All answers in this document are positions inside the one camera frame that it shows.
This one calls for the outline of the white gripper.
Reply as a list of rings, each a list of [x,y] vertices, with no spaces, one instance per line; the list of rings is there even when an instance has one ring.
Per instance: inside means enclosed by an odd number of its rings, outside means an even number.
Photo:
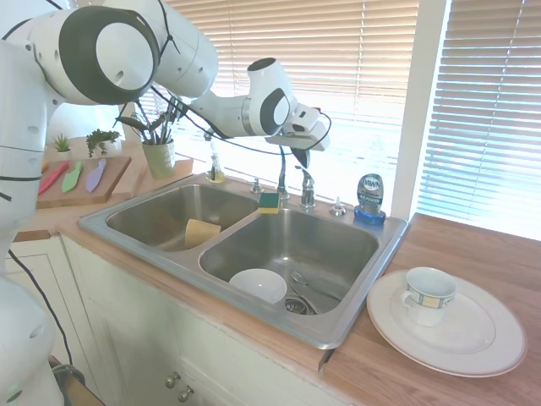
[[[324,151],[330,144],[329,124],[320,121],[320,110],[306,105],[297,105],[281,130],[265,137],[267,143],[292,148],[292,154],[303,168],[310,165],[310,150]]]

